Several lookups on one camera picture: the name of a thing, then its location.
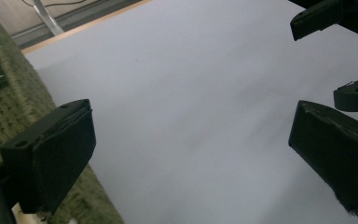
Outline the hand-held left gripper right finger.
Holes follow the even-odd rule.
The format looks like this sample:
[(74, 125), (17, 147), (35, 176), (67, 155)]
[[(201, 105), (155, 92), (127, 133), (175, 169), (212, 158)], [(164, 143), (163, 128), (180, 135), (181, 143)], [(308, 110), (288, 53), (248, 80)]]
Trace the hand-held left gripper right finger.
[(358, 214), (358, 120), (336, 109), (300, 101), (288, 145)]

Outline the green plastic basket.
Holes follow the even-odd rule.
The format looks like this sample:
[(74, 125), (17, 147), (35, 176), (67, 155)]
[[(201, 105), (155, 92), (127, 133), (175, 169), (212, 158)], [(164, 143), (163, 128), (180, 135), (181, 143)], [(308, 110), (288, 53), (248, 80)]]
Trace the green plastic basket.
[[(0, 146), (54, 108), (46, 86), (0, 23)], [(77, 224), (125, 224), (90, 167), (46, 224), (72, 220)]]

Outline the light grey table mat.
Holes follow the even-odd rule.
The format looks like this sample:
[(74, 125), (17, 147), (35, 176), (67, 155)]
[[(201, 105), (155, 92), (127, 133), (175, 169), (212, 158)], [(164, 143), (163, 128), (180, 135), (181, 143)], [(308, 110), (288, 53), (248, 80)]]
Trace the light grey table mat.
[(149, 0), (27, 53), (87, 98), (91, 165), (125, 224), (358, 224), (289, 147), (301, 100), (358, 80), (358, 35), (294, 40), (288, 0)]

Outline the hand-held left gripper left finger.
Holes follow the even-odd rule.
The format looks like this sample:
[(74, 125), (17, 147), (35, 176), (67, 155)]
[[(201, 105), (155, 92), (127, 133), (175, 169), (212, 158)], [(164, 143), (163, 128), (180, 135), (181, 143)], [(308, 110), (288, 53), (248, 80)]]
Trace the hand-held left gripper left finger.
[(61, 105), (0, 146), (26, 214), (54, 214), (96, 146), (88, 99)]

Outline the white metal desk frame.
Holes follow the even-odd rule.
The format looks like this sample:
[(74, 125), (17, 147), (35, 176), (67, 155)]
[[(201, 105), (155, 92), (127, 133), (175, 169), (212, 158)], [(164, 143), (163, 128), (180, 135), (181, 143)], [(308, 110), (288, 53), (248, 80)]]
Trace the white metal desk frame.
[(53, 35), (61, 35), (64, 33), (64, 30), (61, 26), (55, 21), (54, 18), (50, 16), (45, 6), (42, 4), (41, 0), (33, 0), (34, 10), (36, 11), (38, 17), (41, 21), (48, 27)]

